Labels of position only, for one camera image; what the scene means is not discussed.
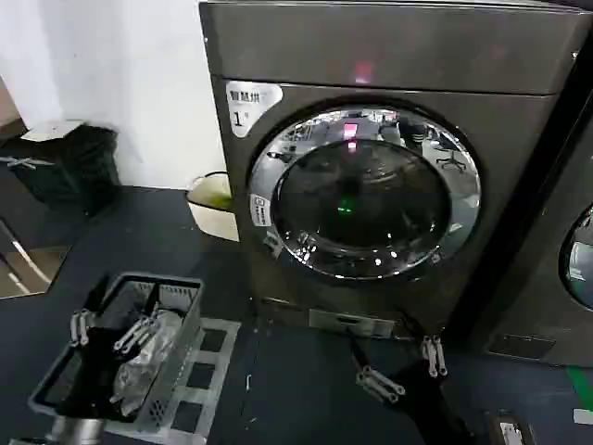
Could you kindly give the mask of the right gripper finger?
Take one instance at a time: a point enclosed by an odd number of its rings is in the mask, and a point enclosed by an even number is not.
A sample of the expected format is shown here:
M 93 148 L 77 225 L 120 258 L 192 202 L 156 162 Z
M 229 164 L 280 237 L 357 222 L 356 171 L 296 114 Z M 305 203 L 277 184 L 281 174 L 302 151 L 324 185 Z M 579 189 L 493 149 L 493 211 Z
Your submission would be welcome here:
M 399 402 L 405 395 L 405 388 L 370 365 L 365 352 L 350 328 L 346 329 L 346 336 L 357 367 L 356 384 L 380 402 Z
M 418 342 L 423 359 L 428 362 L 429 376 L 446 376 L 447 364 L 441 336 L 431 334 L 407 311 L 397 311 L 401 314 L 405 329 Z

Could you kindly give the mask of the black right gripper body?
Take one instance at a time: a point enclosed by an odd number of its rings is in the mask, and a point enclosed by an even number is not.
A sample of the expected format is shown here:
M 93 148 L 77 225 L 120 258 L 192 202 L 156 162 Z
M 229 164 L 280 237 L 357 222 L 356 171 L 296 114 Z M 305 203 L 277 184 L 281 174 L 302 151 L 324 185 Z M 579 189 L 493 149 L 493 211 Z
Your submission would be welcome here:
M 416 425 L 425 444 L 468 444 L 469 429 L 442 391 L 444 377 L 429 374 L 429 362 L 417 360 L 391 375 L 405 389 L 395 409 Z

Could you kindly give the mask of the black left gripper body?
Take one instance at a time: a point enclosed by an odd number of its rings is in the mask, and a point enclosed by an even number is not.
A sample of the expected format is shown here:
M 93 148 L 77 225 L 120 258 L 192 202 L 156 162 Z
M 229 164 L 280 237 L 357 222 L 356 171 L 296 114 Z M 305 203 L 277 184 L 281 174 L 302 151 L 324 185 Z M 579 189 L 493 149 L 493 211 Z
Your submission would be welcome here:
M 89 342 L 76 349 L 81 364 L 67 397 L 57 406 L 58 413 L 114 412 L 110 398 L 121 359 L 113 346 L 122 336 L 122 329 L 95 327 L 88 331 Z

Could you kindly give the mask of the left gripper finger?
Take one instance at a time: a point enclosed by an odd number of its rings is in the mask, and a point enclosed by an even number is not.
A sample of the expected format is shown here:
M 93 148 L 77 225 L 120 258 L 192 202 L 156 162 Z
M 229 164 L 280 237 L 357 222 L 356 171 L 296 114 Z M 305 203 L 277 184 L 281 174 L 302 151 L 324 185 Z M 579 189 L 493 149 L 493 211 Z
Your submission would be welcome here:
M 155 334 L 157 329 L 158 302 L 160 285 L 154 284 L 141 317 L 130 329 L 113 345 L 114 350 L 131 350 L 133 347 L 142 348 Z
M 82 308 L 71 315 L 69 332 L 72 347 L 86 346 L 89 343 L 89 331 L 95 326 L 98 311 L 107 293 L 109 280 L 109 276 L 103 276 L 88 293 Z

